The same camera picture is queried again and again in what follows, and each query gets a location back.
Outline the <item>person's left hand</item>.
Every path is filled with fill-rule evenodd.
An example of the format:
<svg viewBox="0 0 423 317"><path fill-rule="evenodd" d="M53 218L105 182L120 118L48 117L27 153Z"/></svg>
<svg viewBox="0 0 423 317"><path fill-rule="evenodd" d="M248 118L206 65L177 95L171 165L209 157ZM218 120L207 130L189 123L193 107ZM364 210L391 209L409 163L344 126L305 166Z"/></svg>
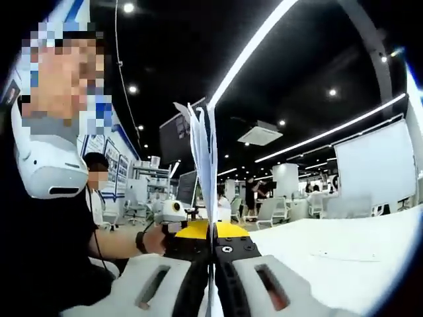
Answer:
<svg viewBox="0 0 423 317"><path fill-rule="evenodd" d="M165 254L165 233L163 226L156 226L143 235L143 243L148 254L158 254L163 256Z"/></svg>

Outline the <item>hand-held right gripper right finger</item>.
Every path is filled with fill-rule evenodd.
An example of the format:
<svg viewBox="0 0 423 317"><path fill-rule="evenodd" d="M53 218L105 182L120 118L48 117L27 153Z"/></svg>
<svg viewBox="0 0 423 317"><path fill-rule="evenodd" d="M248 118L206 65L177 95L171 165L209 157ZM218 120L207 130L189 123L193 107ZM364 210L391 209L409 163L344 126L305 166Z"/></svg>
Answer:
<svg viewBox="0 0 423 317"><path fill-rule="evenodd" d="M224 316L330 316L304 278L274 256L261 255L238 226L215 224L213 259Z"/></svg>

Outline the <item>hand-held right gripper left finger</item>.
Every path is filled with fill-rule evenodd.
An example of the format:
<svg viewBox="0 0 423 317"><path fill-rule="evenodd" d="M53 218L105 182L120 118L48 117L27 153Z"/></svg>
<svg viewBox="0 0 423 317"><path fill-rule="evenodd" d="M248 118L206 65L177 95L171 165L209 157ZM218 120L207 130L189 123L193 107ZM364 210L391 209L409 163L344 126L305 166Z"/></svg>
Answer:
<svg viewBox="0 0 423 317"><path fill-rule="evenodd" d="M205 316L202 304L208 268L196 261L146 254L128 260L110 294L91 306L76 306L63 316Z"/></svg>

